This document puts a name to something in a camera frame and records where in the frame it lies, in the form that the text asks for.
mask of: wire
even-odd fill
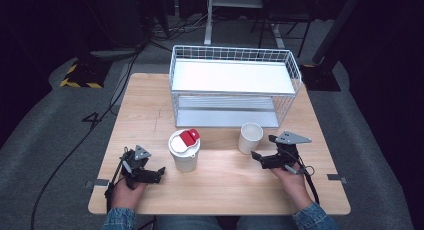
[[[302,173],[305,175],[306,182],[308,182],[308,185],[312,190],[312,194],[314,195],[315,202],[319,204],[318,192],[317,192],[315,185],[312,182],[312,178],[311,178],[311,176],[314,175],[314,173],[315,173],[315,169],[312,166],[305,166],[305,164],[303,163],[303,160],[300,156],[299,156],[299,160],[297,160],[295,156],[293,156],[291,153],[289,153],[286,150],[284,150],[284,154],[287,154],[290,157],[292,157],[297,162],[297,164],[299,164],[300,168],[303,169]],[[311,168],[313,170],[312,174],[308,172],[307,168]]]
[[[142,51],[142,49],[139,49],[139,51],[137,52],[137,54],[133,57],[133,59],[130,62],[129,69],[132,68],[132,66],[133,66],[133,64],[135,62],[135,59],[137,59],[137,57],[138,57],[138,55],[140,54],[141,51]],[[38,204],[39,204],[39,202],[41,200],[41,197],[43,196],[43,193],[46,190],[47,186],[50,184],[51,180],[56,175],[56,173],[59,171],[59,169],[63,166],[63,164],[72,156],[72,154],[79,148],[79,146],[81,146],[81,144],[93,132],[93,130],[97,127],[97,125],[103,120],[103,118],[106,116],[106,114],[111,110],[112,106],[115,105],[115,103],[118,101],[119,96],[115,99],[115,101],[112,104],[109,105],[108,109],[102,114],[102,116],[100,117],[99,121],[94,122],[93,127],[84,135],[84,137],[71,150],[71,152],[62,160],[62,162],[60,162],[60,164],[56,167],[56,169],[50,175],[50,177],[48,178],[48,180],[46,181],[46,183],[43,185],[43,188],[41,189],[40,193],[38,194],[37,199],[36,199],[36,201],[34,203],[34,207],[32,209],[32,214],[31,214],[31,230],[34,230],[35,229],[35,214],[36,214],[36,211],[37,211]]]
[[[96,56],[96,58],[98,58],[100,61],[110,61],[110,62],[119,61],[122,59],[133,57],[135,54],[137,54],[137,51],[138,49],[134,49],[134,51],[129,53],[122,53],[122,54],[117,54],[112,56]]]
[[[112,111],[112,107],[115,105],[115,103],[118,101],[118,99],[121,97],[122,93],[124,92],[125,86],[126,86],[126,85],[127,85],[127,83],[128,83],[128,79],[129,79],[129,77],[131,76],[131,70],[132,70],[132,67],[133,67],[134,62],[135,62],[135,60],[137,59],[137,57],[138,57],[138,55],[139,55],[139,54],[140,54],[140,53],[138,53],[138,54],[134,55],[134,56],[133,56],[133,58],[132,58],[132,59],[130,60],[130,62],[128,63],[127,72],[126,72],[126,73],[125,73],[125,75],[124,75],[124,76],[122,76],[122,78],[119,80],[118,85],[116,86],[115,91],[113,92],[112,97],[111,97],[111,99],[110,99],[109,111],[110,111],[113,115],[115,115],[115,116],[117,116],[118,114],[117,114],[117,113],[114,113],[114,112]],[[121,91],[119,92],[119,94],[118,94],[118,96],[115,98],[115,100],[114,100],[114,101],[112,101],[113,97],[115,96],[116,91],[118,90],[118,88],[119,88],[119,86],[121,85],[122,80],[124,80],[124,78],[125,78],[125,82],[124,82],[124,85],[123,85],[123,86],[122,86],[122,88],[121,88]]]
[[[166,41],[166,40],[175,40],[176,38],[180,37],[181,35],[183,35],[184,33],[192,33],[200,28],[205,28],[206,24],[203,24],[206,22],[208,17],[208,14],[203,15],[201,18],[197,19],[197,20],[193,20],[190,23],[188,23],[188,20],[185,20],[185,23],[181,26],[178,26],[178,24],[180,23],[180,21],[178,21],[175,26],[171,27],[169,30],[171,30],[171,33],[169,36],[167,37],[163,37],[163,36],[157,36],[157,33],[163,33],[163,30],[153,30],[153,38],[157,41]]]
[[[160,44],[158,44],[158,43],[155,43],[155,42],[153,42],[152,40],[150,40],[150,43],[151,43],[153,46],[157,47],[157,48],[160,48],[160,49],[166,50],[166,51],[168,51],[168,52],[172,52],[172,50],[171,50],[171,49],[169,49],[169,48],[167,48],[167,47],[164,47],[164,46],[162,46],[162,45],[160,45]]]
[[[116,182],[116,184],[118,184],[120,181],[122,181],[122,179],[125,179],[125,177],[122,177],[122,178],[118,179],[118,181]]]

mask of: black strap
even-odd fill
[[[110,209],[112,208],[112,194],[113,194],[114,188],[115,188],[115,184],[109,183],[109,185],[107,186],[107,190],[105,191],[107,212],[109,212]]]
[[[307,171],[305,171],[305,178],[306,178],[306,181],[308,182],[309,187],[312,190],[312,194],[314,194],[315,202],[319,204],[319,198],[318,198],[317,190],[315,189],[314,183],[312,182],[311,175],[309,175],[309,173]]]

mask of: human hand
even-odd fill
[[[134,183],[134,190],[128,188],[126,179],[120,180],[113,190],[112,208],[129,208],[135,210],[147,183]]]
[[[293,168],[299,170],[300,166],[296,163]],[[281,185],[287,195],[292,199],[296,211],[300,211],[312,204],[312,200],[306,190],[305,177],[303,174],[296,175],[289,171],[284,171],[281,168],[273,168],[270,170],[280,179]]]

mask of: white container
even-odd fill
[[[278,128],[302,84],[280,49],[174,46],[169,81],[177,127]]]
[[[240,129],[238,149],[244,154],[251,154],[258,147],[264,131],[256,123],[245,123]]]
[[[199,156],[200,138],[196,144],[187,148],[182,142],[179,135],[188,129],[178,130],[171,135],[168,140],[168,148],[174,158],[175,166],[181,172],[191,172],[197,166],[197,158]]]

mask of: sleeve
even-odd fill
[[[102,230],[133,230],[136,214],[128,208],[112,208]]]
[[[300,230],[339,229],[334,219],[328,216],[315,202],[302,211],[294,214],[293,219]]]

